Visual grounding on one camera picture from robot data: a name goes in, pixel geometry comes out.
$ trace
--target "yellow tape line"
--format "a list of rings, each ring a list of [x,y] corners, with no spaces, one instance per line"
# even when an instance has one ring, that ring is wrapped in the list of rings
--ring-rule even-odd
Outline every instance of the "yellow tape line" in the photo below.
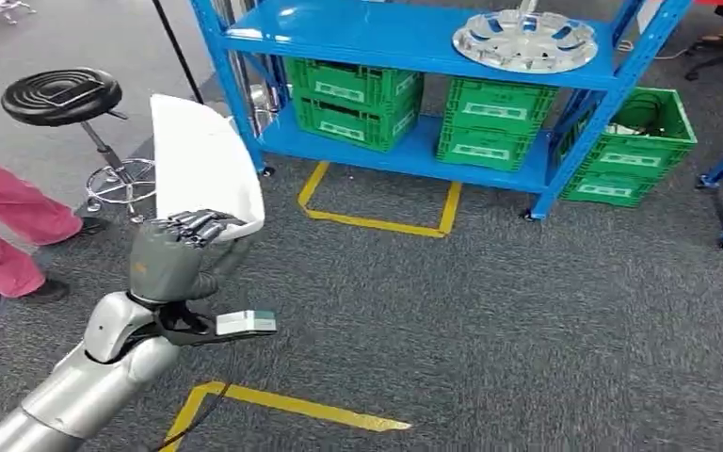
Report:
[[[458,198],[461,196],[461,184],[453,182],[447,190],[447,199],[442,209],[442,219],[439,228],[428,228],[426,226],[415,226],[405,223],[396,223],[394,221],[386,221],[374,218],[353,217],[350,215],[335,214],[333,212],[324,212],[313,210],[307,207],[309,200],[317,190],[317,186],[326,172],[329,170],[329,162],[320,162],[314,169],[314,172],[306,181],[303,189],[297,195],[297,203],[303,208],[303,211],[311,219],[327,219],[338,223],[349,224],[351,226],[360,226],[363,228],[381,229],[384,231],[393,231],[402,234],[422,235],[426,237],[443,238],[450,234],[453,230],[453,223],[456,220],[456,212],[458,210]]]
[[[192,421],[195,419],[196,413],[201,407],[201,403],[203,403],[206,395],[219,395],[223,391],[224,384],[225,383],[221,383],[219,381],[212,381],[193,388],[187,398],[187,401],[185,402],[185,405],[182,407],[178,416],[176,416],[176,420],[173,422],[170,430],[168,430],[168,436],[165,441],[177,435],[180,431],[192,424]],[[316,419],[324,419],[338,424],[345,424],[347,426],[364,428],[378,432],[387,430],[405,430],[411,428],[411,424],[407,424],[405,422],[384,419],[370,414],[359,414],[357,412],[320,405],[319,403],[309,402],[299,398],[257,391],[255,389],[238,386],[236,384],[229,386],[229,390],[226,392],[226,397],[241,400],[243,402],[263,405],[269,408],[275,408],[285,412],[294,412]],[[176,452],[180,443],[181,440],[165,447],[162,449],[162,452]]]

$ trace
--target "pink pants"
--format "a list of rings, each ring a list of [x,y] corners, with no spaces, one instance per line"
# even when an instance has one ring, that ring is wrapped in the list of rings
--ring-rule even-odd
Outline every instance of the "pink pants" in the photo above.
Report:
[[[82,220],[71,209],[0,168],[0,220],[35,245],[61,242],[78,233]],[[28,254],[0,237],[0,294],[15,298],[35,291],[45,276]]]

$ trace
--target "black shoe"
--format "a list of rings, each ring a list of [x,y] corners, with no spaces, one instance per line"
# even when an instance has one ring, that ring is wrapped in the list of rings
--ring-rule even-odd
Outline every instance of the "black shoe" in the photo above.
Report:
[[[82,229],[71,238],[96,235],[97,233],[106,231],[106,228],[108,227],[109,221],[106,221],[103,218],[82,217]]]
[[[62,281],[46,279],[37,290],[20,298],[28,303],[52,303],[60,301],[71,293],[71,288]]]

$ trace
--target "crate label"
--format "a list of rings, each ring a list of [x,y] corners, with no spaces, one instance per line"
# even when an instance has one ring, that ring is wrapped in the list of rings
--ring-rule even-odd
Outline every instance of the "crate label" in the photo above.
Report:
[[[651,168],[661,166],[661,157],[642,157],[641,155],[630,155],[628,153],[604,153],[598,161]]]
[[[336,85],[329,85],[328,83],[316,82],[314,84],[314,90],[322,94],[328,94],[329,96],[344,97],[351,101],[364,102],[364,92],[356,91],[355,89],[347,89],[337,87]]]
[[[406,113],[406,116],[404,116],[400,121],[397,122],[397,124],[394,125],[394,127],[392,128],[392,135],[397,135],[413,119],[414,110],[410,110],[409,113]]]
[[[494,118],[507,118],[510,120],[525,121],[528,119],[527,108],[512,108],[510,106],[486,105],[468,102],[464,106],[464,113],[479,116],[492,116]]]
[[[413,73],[412,75],[409,75],[408,77],[406,77],[406,80],[397,84],[397,87],[395,87],[395,89],[394,89],[394,95],[399,96],[401,92],[408,89],[411,85],[414,85],[415,80],[417,80],[416,73]]]
[[[511,158],[511,152],[506,149],[480,148],[478,146],[468,146],[466,144],[457,144],[451,153],[462,153],[464,155],[493,158],[496,160],[508,160]]]
[[[620,198],[630,198],[634,191],[631,188],[613,188],[612,186],[593,186],[592,184],[583,184],[576,191],[588,193],[590,195],[617,196]]]
[[[332,124],[328,121],[321,121],[319,129],[330,134],[341,135],[357,141],[364,141],[364,132],[361,130],[348,129],[347,127]]]

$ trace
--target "robotic arm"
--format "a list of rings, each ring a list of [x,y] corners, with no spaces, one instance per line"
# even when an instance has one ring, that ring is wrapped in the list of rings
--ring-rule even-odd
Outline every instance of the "robotic arm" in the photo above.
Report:
[[[202,315],[189,300],[215,294],[248,253],[252,235],[228,242],[204,268],[216,238],[243,222],[212,211],[183,212],[140,227],[130,288],[103,297],[79,343],[51,376],[0,422],[0,452],[68,452],[95,436],[145,385],[176,362],[182,346],[276,332],[274,315]]]

